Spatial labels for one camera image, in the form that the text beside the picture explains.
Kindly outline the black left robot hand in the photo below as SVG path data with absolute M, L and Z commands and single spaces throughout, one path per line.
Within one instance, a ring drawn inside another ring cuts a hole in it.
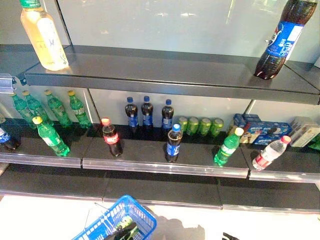
M 135 222 L 132 222 L 128 226 L 116 230 L 111 235 L 104 238 L 104 240 L 133 240 L 139 229 Z

